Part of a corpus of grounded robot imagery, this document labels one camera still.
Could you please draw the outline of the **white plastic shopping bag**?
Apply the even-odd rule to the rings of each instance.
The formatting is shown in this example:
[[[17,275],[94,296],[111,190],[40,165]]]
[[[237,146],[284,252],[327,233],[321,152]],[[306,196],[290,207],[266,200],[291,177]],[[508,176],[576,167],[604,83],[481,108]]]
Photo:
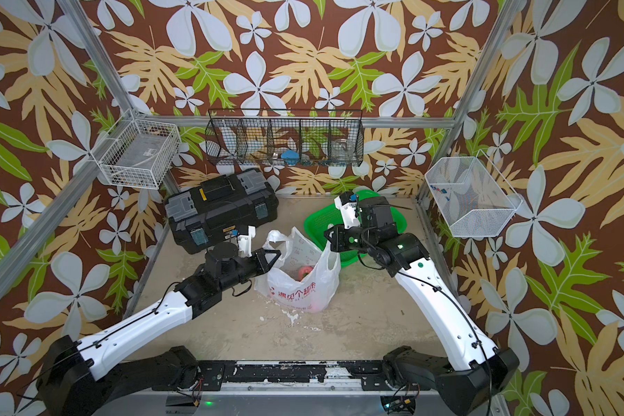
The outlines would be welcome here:
[[[338,253],[329,246],[320,250],[296,228],[288,235],[270,231],[263,247],[279,250],[281,256],[268,273],[255,279],[255,290],[259,294],[296,310],[315,313],[327,308],[340,282]],[[308,265],[315,269],[303,281],[298,281],[298,270]]]

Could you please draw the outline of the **pink peach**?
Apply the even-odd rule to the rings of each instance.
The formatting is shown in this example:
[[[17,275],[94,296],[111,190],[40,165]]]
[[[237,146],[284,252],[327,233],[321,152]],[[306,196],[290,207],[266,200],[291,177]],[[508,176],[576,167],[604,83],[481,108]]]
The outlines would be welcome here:
[[[298,281],[303,281],[303,279],[305,279],[305,277],[307,277],[308,275],[310,275],[310,273],[315,269],[314,266],[303,266],[301,267],[298,272],[297,272],[297,280]]]

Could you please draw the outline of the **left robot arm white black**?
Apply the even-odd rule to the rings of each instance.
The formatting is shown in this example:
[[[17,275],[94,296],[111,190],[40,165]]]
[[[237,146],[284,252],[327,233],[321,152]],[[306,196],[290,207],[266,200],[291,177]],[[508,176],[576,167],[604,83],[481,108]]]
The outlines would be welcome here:
[[[188,389],[199,384],[199,362],[185,347],[155,357],[127,358],[167,331],[199,317],[224,291],[268,273],[280,251],[259,248],[242,257],[232,243],[205,254],[205,263],[172,284],[153,305],[123,322],[77,341],[55,341],[36,380],[36,400],[51,415],[92,415],[106,403],[152,388]]]

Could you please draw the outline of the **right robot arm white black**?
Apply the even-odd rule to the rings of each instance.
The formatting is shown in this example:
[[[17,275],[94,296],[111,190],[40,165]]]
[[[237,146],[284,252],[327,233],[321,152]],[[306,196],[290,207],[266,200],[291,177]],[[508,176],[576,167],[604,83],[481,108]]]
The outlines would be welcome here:
[[[401,233],[383,197],[360,199],[345,192],[335,199],[343,221],[324,232],[334,252],[369,255],[415,301],[438,336],[445,357],[400,347],[383,358],[388,383],[436,391],[456,415],[490,406],[519,365],[510,348],[499,348],[471,317],[441,278],[424,244]]]

